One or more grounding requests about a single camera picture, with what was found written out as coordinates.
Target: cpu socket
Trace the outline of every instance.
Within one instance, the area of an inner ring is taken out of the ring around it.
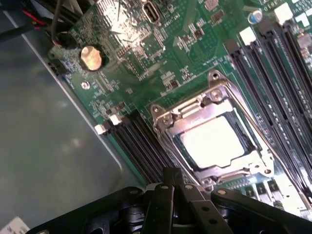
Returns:
[[[217,70],[208,78],[207,90],[169,110],[151,106],[159,142],[205,188],[256,173],[272,176],[273,157],[245,118],[251,113],[240,92],[230,83],[230,95]]]

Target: gray metal panel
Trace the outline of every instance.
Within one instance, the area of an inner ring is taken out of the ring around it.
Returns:
[[[0,14],[0,31],[10,28]],[[41,33],[27,37],[48,50]],[[0,227],[20,216],[32,228],[138,186],[105,144],[22,37],[0,44]]]

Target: capacitor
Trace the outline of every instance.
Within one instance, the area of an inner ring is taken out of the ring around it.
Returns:
[[[255,10],[248,15],[248,22],[250,24],[259,23],[260,21],[262,21],[262,17],[263,17],[262,11]]]

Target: black ram slot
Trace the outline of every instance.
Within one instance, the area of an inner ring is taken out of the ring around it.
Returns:
[[[280,132],[279,126],[274,121],[275,118],[268,109],[266,101],[255,84],[254,79],[248,70],[248,64],[243,58],[239,47],[233,39],[227,41],[225,43],[225,47],[232,58],[232,62],[234,63],[240,78],[243,80],[246,88],[250,91],[250,95],[252,96],[255,105],[271,133],[272,139],[276,144],[276,148],[281,153],[282,160],[287,165],[297,184],[302,188],[301,185],[305,184],[303,175],[301,174],[296,162],[292,160],[288,144],[285,141],[283,134]]]
[[[293,69],[296,75],[296,78],[304,92],[304,95],[310,105],[312,105],[312,80],[310,73],[308,71],[307,65],[304,62],[300,48],[297,42],[293,39],[291,22],[286,22],[283,25],[283,30],[281,27],[278,27],[280,31],[279,35],[281,36],[281,43],[284,47],[285,53],[288,58],[292,61],[294,65]]]
[[[260,34],[258,35],[258,39],[262,46],[262,49],[268,56],[269,61],[272,63],[272,68],[276,77],[278,78],[279,83],[282,85],[284,90],[284,95],[288,100],[289,105],[291,106],[295,115],[298,116],[298,121],[300,126],[303,129],[307,129],[309,144],[312,145],[312,123],[309,118],[309,113],[305,110],[304,104],[299,97],[299,93],[296,91],[295,86],[292,82],[291,76],[287,72],[285,64],[283,63],[278,49],[275,44],[275,39],[281,42],[283,46],[283,50],[286,53],[290,66],[294,70],[294,74],[296,75],[296,79],[300,82],[301,88],[305,89],[305,96],[308,97],[311,95],[310,91],[306,90],[306,86],[302,85],[303,80],[307,81],[308,78],[305,78],[303,75],[303,71],[300,70],[300,66],[298,65],[298,60],[295,59],[295,54],[292,50],[290,50],[290,46],[288,45],[288,40],[286,35],[283,32],[283,28],[277,23],[271,23],[268,19],[264,19],[260,24]]]
[[[163,168],[175,167],[138,112],[110,133],[147,182],[161,182]]]
[[[282,123],[282,126],[287,134],[287,137],[289,138],[292,146],[296,150],[296,152],[300,155],[307,154],[304,146],[302,145],[300,141],[300,136],[296,131],[296,125],[290,115],[290,113],[287,110],[287,107],[285,106],[285,103],[282,99],[282,97],[278,94],[278,90],[275,87],[274,83],[272,83],[272,79],[269,76],[269,73],[267,72],[266,67],[261,61],[261,56],[259,52],[259,47],[256,42],[251,43],[250,46],[244,47],[246,51],[246,55],[248,60],[253,66],[253,69],[255,70],[261,85],[266,91],[266,94],[270,100],[270,103],[279,118],[279,121]],[[309,176],[312,176],[310,173],[309,168],[309,161],[306,159],[306,157],[300,157],[302,164],[304,165],[305,169],[308,171]]]
[[[304,115],[304,110],[302,107],[302,103],[300,101],[300,98],[298,97],[298,94],[296,93],[294,89],[294,85],[292,84],[291,78],[289,74],[287,73],[287,69],[285,67],[285,64],[283,63],[279,53],[278,49],[276,48],[276,44],[274,39],[279,39],[278,35],[276,35],[276,31],[273,30],[274,26],[266,28],[264,30],[263,25],[260,27],[261,34],[258,34],[258,39],[261,45],[262,50],[264,51],[268,61],[270,62],[270,65],[273,69],[273,72],[278,80],[278,82],[281,84],[285,98],[293,112],[293,114],[296,116],[298,123],[303,131],[308,130],[308,138],[309,138],[309,145],[312,145],[311,141],[311,123],[308,119],[306,119],[306,116]],[[273,95],[272,100],[278,101],[279,92],[277,90],[277,87],[272,84],[271,79],[269,76],[267,76],[267,73],[265,74],[265,81],[263,81],[265,84],[269,84],[271,88],[271,94]],[[284,109],[284,113],[287,115],[287,121],[290,124],[290,131],[293,134],[290,134],[289,137],[291,137],[292,144],[294,144],[294,147],[298,153],[298,156],[301,158],[301,161],[309,174],[310,180],[312,181],[312,161],[310,159],[310,155],[307,152],[305,146],[302,143],[302,137],[300,136],[300,133],[296,130],[297,124],[293,120],[292,116],[290,115],[288,111],[288,107],[286,106],[286,103],[283,100],[279,100],[279,105],[282,106]]]

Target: screw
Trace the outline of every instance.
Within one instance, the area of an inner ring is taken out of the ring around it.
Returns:
[[[170,124],[170,120],[168,117],[165,117],[162,121],[165,125],[169,125]]]
[[[87,82],[87,81],[83,81],[83,82],[81,82],[81,87],[82,87],[84,90],[88,90],[88,89],[90,89],[90,83]]]
[[[188,185],[188,184],[187,184],[187,185],[185,185],[185,188],[186,188],[186,189],[192,189],[192,188],[193,188],[193,186],[192,186],[192,185]]]
[[[223,98],[223,94],[219,89],[212,90],[210,95],[212,101],[221,101]]]
[[[225,195],[225,194],[226,194],[226,191],[224,191],[224,190],[218,190],[217,193],[220,194],[220,195]]]

